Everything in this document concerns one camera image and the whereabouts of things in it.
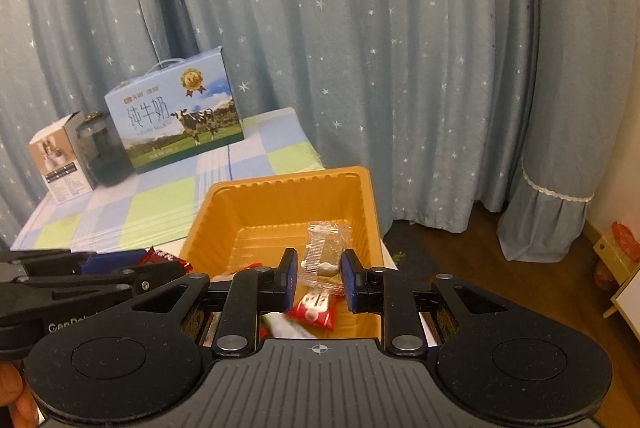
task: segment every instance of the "small product box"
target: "small product box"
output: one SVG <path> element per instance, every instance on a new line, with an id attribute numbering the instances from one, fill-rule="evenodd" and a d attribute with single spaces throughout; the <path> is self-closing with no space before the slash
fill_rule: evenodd
<path id="1" fill-rule="evenodd" d="M 123 82 L 104 99 L 138 173 L 244 139 L 220 47 Z"/>
<path id="2" fill-rule="evenodd" d="M 47 188 L 58 204 L 90 192 L 95 183 L 79 155 L 76 128 L 81 112 L 65 116 L 37 132 L 29 151 Z"/>

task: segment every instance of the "red snack package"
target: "red snack package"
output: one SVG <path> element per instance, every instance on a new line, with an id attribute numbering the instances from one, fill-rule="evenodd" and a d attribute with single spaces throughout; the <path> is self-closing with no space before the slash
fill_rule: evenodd
<path id="1" fill-rule="evenodd" d="M 329 291 L 309 289 L 302 300 L 287 314 L 309 325 L 333 331 L 337 300 L 337 296 Z"/>
<path id="2" fill-rule="evenodd" d="M 166 251 L 160 251 L 159 249 L 156 250 L 153 246 L 146 250 L 146 255 L 140 259 L 138 265 L 167 261 L 180 262 L 180 264 L 182 264 L 182 266 L 184 267 L 185 273 L 190 273 L 191 271 L 193 271 L 193 266 L 189 262 L 184 261 L 183 259 L 180 259 L 178 257 L 174 257 L 171 253 L 168 253 Z"/>
<path id="3" fill-rule="evenodd" d="M 620 249 L 622 249 L 632 261 L 640 262 L 640 244 L 638 244 L 634 238 L 631 230 L 624 224 L 613 223 L 611 225 L 611 231 Z"/>

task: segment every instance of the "white wall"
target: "white wall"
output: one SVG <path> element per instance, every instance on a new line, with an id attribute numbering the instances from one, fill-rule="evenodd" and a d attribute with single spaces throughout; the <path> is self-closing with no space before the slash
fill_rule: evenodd
<path id="1" fill-rule="evenodd" d="M 600 233 L 609 231 L 613 221 L 622 222 L 640 241 L 640 49 L 620 132 L 587 220 Z"/>

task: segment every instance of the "candy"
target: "candy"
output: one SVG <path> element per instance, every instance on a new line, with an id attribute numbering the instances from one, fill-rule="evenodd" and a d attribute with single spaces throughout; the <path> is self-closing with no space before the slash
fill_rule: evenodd
<path id="1" fill-rule="evenodd" d="M 289 313 L 292 318 L 322 329 L 334 330 L 337 296 L 323 289 L 309 289 Z"/>
<path id="2" fill-rule="evenodd" d="M 189 262 L 184 261 L 183 259 L 180 259 L 178 257 L 174 257 L 171 253 L 168 253 L 166 251 L 154 249 L 153 246 L 146 250 L 146 255 L 140 259 L 138 265 L 166 261 L 180 262 L 180 264 L 182 264 L 182 266 L 184 267 L 186 273 L 190 273 L 191 271 L 193 271 L 193 266 Z"/>

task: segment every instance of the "gold medal emblem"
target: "gold medal emblem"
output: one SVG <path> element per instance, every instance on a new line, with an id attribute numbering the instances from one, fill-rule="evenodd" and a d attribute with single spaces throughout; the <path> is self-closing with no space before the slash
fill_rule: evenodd
<path id="1" fill-rule="evenodd" d="M 202 73 L 197 69 L 187 69 L 182 76 L 180 76 L 180 85 L 187 91 L 187 96 L 193 97 L 194 92 L 202 94 L 206 89 L 202 86 L 204 78 Z"/>

